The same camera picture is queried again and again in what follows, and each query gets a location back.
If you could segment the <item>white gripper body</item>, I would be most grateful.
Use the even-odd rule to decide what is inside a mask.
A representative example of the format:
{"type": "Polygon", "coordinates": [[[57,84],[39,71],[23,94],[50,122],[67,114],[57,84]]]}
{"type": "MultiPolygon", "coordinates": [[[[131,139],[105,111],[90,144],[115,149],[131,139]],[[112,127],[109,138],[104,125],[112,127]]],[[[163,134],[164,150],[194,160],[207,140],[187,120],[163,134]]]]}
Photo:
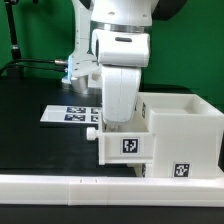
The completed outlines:
{"type": "Polygon", "coordinates": [[[125,124],[133,116],[141,69],[102,67],[102,113],[106,124],[125,124]]]}

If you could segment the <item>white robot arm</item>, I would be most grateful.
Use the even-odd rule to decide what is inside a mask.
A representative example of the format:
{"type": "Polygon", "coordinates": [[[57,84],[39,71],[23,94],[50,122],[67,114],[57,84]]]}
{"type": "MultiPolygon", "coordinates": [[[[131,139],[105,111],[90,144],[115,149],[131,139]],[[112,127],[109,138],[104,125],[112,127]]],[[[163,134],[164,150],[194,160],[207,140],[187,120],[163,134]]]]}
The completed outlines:
{"type": "Polygon", "coordinates": [[[75,49],[68,80],[77,92],[102,90],[104,122],[132,119],[141,80],[149,64],[155,20],[174,17],[187,0],[71,0],[75,49]]]}

